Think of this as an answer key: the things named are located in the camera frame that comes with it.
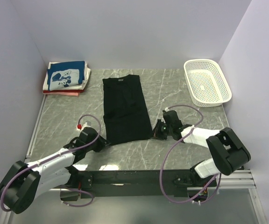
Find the black t shirt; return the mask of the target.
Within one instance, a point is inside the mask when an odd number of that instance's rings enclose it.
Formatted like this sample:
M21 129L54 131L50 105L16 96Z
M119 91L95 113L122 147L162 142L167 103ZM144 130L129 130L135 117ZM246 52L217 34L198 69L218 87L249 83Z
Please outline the black t shirt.
M152 126L139 75L105 78L104 123L111 145L148 140Z

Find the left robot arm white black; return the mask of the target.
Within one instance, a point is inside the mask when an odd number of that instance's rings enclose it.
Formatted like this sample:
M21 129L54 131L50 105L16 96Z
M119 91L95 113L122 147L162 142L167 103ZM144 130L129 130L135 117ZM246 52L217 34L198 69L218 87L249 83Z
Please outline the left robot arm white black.
M0 183L2 210L20 214L38 196L59 186L80 191L81 178L74 164L88 152L100 152L109 144L95 129L86 127L79 136L47 157L30 163L15 162Z

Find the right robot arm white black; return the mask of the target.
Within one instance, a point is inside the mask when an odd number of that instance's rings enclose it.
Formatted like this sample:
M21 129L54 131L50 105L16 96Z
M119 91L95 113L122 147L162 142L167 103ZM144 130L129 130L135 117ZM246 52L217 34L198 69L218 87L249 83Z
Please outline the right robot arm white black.
M166 140L182 139L183 143L194 144L209 149L211 158L191 167L184 176L176 177L177 186L201 187L216 174L230 175L251 160L251 154L236 133L229 127L211 130L183 124L177 112L163 111L163 119L158 119L153 129L153 138Z

